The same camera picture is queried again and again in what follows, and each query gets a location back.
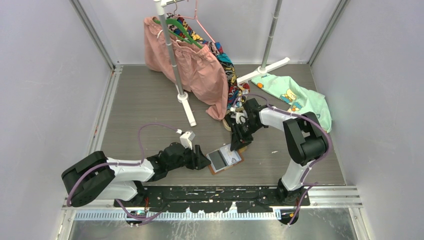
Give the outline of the beige oval card tray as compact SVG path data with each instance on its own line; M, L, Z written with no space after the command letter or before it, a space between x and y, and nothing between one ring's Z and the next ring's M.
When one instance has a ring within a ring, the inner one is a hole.
M237 132L238 129L242 128L243 125L245 124L236 124L236 122L234 121L234 119L231 118L232 114L234 112L241 112L241 111L245 111L245 108L243 106L231 106L225 113L225 117L223 118L222 122L224 125L224 128L232 133Z

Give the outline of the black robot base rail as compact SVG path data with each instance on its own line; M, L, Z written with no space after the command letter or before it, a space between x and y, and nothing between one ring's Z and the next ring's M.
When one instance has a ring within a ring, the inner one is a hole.
M133 199L115 201L115 207L149 209L153 212L270 213L274 207L309 205L305 189L285 196L278 186L145 186Z

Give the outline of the brown leather card holder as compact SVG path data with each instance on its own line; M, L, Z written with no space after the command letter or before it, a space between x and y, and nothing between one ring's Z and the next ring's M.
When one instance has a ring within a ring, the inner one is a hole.
M225 170L227 170L227 169L229 169L229 168L231 168L231 167L233 167L233 166L235 166L239 163L242 163L244 161L244 157L241 154L240 150L231 151L230 146L231 146L231 144L229 143L229 144L223 145L222 147L214 150L214 151L220 151L222 153L223 157L225 158L227 166L225 168L219 170L219 171L215 171L215 169L213 168L213 165L210 164L208 166L208 168L209 168L212 175L216 175L220 172L223 172L223 171L225 171ZM206 154L206 157L210 160L209 153Z

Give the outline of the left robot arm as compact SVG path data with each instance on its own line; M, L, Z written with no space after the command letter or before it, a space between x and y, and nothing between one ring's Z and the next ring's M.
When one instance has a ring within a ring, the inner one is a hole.
M61 179L68 193L68 207L109 199L138 207L146 200L143 183L161 180L179 168L202 170L210 164L198 144L190 148L173 142L142 160L114 159L95 151L67 168Z

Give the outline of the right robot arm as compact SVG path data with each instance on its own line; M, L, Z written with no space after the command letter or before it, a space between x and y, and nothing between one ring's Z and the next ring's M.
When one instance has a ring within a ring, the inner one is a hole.
M224 117L231 129L230 149L240 150L254 140L262 128L275 128L284 133L290 162L278 180L276 199L291 205L302 194L305 179L312 166L328 153L330 138L319 124L315 113L296 114L275 106L260 105L256 99L244 102L243 110L231 109Z

